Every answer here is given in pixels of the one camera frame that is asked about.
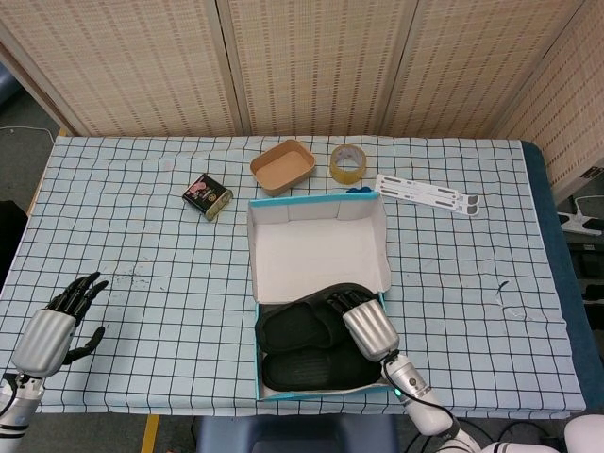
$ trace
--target box lid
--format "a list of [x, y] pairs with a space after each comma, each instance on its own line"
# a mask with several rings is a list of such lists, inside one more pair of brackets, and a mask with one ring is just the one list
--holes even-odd
[[252, 200], [247, 216], [254, 297], [294, 301], [335, 283], [390, 288], [379, 193]]

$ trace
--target black slipper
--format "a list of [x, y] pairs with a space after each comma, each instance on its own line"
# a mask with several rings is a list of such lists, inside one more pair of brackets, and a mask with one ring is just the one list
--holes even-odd
[[329, 348], [350, 339], [342, 315], [327, 302], [334, 294], [350, 292], [360, 302], [376, 297], [361, 285], [341, 283], [277, 309], [264, 309], [256, 323], [260, 350], [279, 354], [303, 347]]
[[380, 376], [379, 363], [367, 360], [352, 340], [330, 349], [267, 355], [262, 361], [264, 385], [280, 392], [355, 389]]

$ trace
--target grid tablecloth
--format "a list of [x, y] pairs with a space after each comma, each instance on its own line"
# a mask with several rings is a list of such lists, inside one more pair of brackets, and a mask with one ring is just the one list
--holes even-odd
[[[99, 324], [105, 339], [47, 380], [43, 411], [402, 412], [390, 392], [256, 400], [246, 210], [265, 195], [249, 162], [287, 138], [59, 137], [0, 297], [0, 367], [35, 310], [100, 270], [110, 288], [76, 342]], [[286, 194], [344, 191], [328, 157], [353, 143], [367, 154], [362, 185], [383, 173], [481, 195], [474, 218], [384, 200], [386, 311], [447, 407], [517, 417], [584, 408], [520, 142], [296, 138], [317, 167]], [[181, 199], [204, 172], [234, 192], [213, 223]]]

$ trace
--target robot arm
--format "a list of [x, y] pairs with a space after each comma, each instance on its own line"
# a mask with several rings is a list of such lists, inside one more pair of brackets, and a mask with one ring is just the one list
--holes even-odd
[[0, 453], [16, 451], [25, 436], [42, 400], [44, 379], [53, 376], [61, 365], [91, 354], [102, 340], [105, 328], [99, 327], [86, 345], [69, 350], [94, 298], [109, 284], [101, 281], [91, 287], [99, 276], [95, 272], [78, 278], [29, 321], [11, 358], [17, 373], [4, 374], [7, 384], [0, 393]]
[[366, 300], [349, 292], [329, 300], [340, 312], [359, 351], [369, 361], [382, 364], [382, 374], [394, 387], [409, 417], [425, 436], [445, 440], [437, 452], [446, 453], [557, 453], [540, 445], [495, 443], [481, 450], [455, 416], [440, 405], [432, 388], [423, 380], [407, 356], [398, 351], [398, 334], [376, 299]]

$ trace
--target tape roll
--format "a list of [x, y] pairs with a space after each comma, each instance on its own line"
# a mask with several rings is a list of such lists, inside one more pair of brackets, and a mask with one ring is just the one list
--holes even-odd
[[[338, 162], [343, 159], [354, 160], [359, 165], [359, 168], [350, 171], [340, 168]], [[341, 144], [331, 153], [329, 171], [331, 172], [331, 177], [340, 184], [354, 184], [362, 178], [365, 170], [367, 170], [367, 156], [365, 156], [365, 153], [358, 146], [354, 144]]]

